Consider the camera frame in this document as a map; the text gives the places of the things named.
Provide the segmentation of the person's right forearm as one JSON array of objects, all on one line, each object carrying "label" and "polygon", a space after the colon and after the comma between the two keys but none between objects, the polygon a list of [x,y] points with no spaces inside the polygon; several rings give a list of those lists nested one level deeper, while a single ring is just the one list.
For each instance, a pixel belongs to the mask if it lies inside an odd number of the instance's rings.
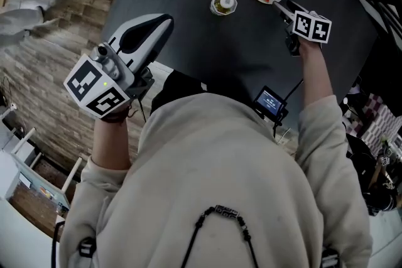
[{"label": "person's right forearm", "polygon": [[303,67],[304,108],[333,96],[333,89],[322,51],[318,43],[299,38],[299,53]]}]

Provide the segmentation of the purple checkered cloth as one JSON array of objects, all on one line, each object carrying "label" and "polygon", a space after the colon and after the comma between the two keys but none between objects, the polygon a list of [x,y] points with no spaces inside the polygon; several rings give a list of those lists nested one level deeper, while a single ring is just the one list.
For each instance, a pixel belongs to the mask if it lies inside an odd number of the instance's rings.
[{"label": "purple checkered cloth", "polygon": [[373,154],[377,154],[383,145],[383,141],[393,143],[402,126],[402,116],[395,117],[382,98],[370,94],[362,108],[368,123],[363,124],[358,119],[356,112],[348,110],[342,117],[348,134],[360,138]]}]

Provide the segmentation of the black round table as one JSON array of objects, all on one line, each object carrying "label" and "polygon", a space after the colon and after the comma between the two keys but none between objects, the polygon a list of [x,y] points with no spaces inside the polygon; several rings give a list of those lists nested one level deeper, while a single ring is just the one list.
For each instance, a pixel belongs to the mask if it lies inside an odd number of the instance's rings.
[{"label": "black round table", "polygon": [[[363,68],[378,36],[358,0],[292,0],[332,22],[323,54],[333,91],[342,99]],[[255,98],[267,86],[288,99],[285,126],[296,128],[303,105],[301,61],[285,44],[278,11],[257,0],[237,0],[227,16],[214,15],[211,0],[114,0],[102,35],[149,13],[173,16],[174,30],[158,61],[203,83],[227,84]]]}]

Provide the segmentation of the person's black trousers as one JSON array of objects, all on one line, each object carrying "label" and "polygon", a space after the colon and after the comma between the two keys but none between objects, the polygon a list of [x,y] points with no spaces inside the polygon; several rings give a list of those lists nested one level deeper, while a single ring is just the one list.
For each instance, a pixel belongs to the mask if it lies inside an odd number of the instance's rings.
[{"label": "person's black trousers", "polygon": [[171,115],[177,113],[184,104],[190,101],[188,97],[206,92],[199,80],[174,70],[166,78],[161,91],[152,100],[150,114]]}]

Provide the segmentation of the white shelf unit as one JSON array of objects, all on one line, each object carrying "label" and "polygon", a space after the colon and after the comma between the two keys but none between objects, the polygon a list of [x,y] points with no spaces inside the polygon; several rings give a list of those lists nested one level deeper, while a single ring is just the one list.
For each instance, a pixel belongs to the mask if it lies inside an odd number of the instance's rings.
[{"label": "white shelf unit", "polygon": [[34,146],[28,142],[35,132],[32,128],[26,137],[20,139],[15,129],[8,129],[0,121],[0,199],[11,198],[18,183],[22,183],[58,208],[69,210],[71,197],[68,196],[68,190],[72,182],[78,180],[77,171],[83,159],[79,157],[65,177],[54,182],[37,169],[44,157],[41,152],[36,153]]}]

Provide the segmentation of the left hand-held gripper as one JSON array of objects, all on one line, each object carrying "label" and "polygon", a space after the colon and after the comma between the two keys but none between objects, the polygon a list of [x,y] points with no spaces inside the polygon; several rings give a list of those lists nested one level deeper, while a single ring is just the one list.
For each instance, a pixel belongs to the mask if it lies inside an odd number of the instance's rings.
[{"label": "left hand-held gripper", "polygon": [[148,65],[172,29],[169,14],[145,14],[120,25],[109,39],[83,54],[64,81],[76,104],[102,119],[142,99],[153,85]]}]

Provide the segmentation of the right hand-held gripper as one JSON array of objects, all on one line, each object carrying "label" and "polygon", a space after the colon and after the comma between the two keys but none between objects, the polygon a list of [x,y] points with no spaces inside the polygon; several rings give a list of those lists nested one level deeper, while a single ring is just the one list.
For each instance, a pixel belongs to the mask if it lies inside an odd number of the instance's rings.
[{"label": "right hand-held gripper", "polygon": [[280,17],[287,24],[285,43],[291,56],[300,55],[299,38],[318,43],[320,46],[328,43],[332,27],[331,20],[313,12],[306,12],[304,7],[291,0],[286,1],[288,9],[277,1],[273,1],[272,5],[278,10]]}]

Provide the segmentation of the clear drink bottle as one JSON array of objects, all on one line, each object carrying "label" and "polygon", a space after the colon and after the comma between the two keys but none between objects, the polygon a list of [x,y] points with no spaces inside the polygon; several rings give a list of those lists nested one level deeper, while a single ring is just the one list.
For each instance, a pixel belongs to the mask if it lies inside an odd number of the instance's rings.
[{"label": "clear drink bottle", "polygon": [[210,10],[214,15],[227,16],[237,8],[237,0],[211,0]]}]

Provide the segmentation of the person's beige hoodie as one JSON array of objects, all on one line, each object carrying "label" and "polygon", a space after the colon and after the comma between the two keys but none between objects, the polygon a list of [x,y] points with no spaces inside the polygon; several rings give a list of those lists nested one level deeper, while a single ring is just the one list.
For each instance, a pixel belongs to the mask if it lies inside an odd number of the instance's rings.
[{"label": "person's beige hoodie", "polygon": [[369,215],[335,96],[300,114],[295,157],[244,104],[188,98],[177,113],[151,115],[129,170],[87,162],[60,268],[80,268],[86,237],[98,268],[319,268],[323,247],[346,268],[367,268]]}]

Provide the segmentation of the small black monitor screen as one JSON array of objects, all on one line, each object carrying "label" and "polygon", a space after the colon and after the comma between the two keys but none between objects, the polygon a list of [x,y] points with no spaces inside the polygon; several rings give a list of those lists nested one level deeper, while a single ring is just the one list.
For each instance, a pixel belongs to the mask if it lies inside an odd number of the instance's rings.
[{"label": "small black monitor screen", "polygon": [[287,116],[287,102],[269,87],[264,86],[253,101],[253,108],[271,121]]}]

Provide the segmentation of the person's left forearm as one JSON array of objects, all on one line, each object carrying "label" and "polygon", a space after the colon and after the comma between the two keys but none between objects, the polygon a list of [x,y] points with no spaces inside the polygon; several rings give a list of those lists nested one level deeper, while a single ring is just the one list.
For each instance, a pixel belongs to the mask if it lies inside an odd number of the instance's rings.
[{"label": "person's left forearm", "polygon": [[101,168],[128,170],[131,167],[126,118],[129,104],[125,103],[106,116],[106,120],[96,119],[92,162]]}]

